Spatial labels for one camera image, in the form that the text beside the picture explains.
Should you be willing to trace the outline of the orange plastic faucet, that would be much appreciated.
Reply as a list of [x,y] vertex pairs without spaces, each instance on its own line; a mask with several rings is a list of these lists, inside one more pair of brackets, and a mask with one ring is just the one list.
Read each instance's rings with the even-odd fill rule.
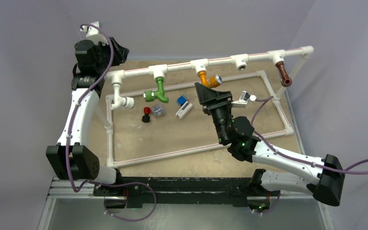
[[197,73],[198,77],[200,78],[201,84],[207,88],[216,88],[223,83],[222,77],[220,75],[214,75],[207,78],[206,71],[200,71]]

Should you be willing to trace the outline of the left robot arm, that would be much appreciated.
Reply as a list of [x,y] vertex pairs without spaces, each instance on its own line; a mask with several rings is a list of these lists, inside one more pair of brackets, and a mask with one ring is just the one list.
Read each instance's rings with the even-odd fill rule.
[[88,180],[105,184],[112,196],[123,192],[117,169],[103,166],[88,148],[89,130],[105,83],[106,69],[125,63],[129,49],[113,37],[107,42],[81,40],[74,45],[77,63],[71,81],[69,115],[56,145],[48,146],[46,157],[60,180]]

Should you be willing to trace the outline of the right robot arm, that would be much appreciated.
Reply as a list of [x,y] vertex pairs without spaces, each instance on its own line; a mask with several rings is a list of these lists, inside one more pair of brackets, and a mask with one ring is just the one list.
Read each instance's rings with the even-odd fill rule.
[[290,185],[291,190],[312,194],[329,206],[340,205],[345,172],[336,156],[312,157],[275,147],[257,137],[247,117],[232,115],[230,91],[216,91],[198,82],[194,86],[203,112],[212,117],[218,143],[235,159],[284,170],[299,178]]

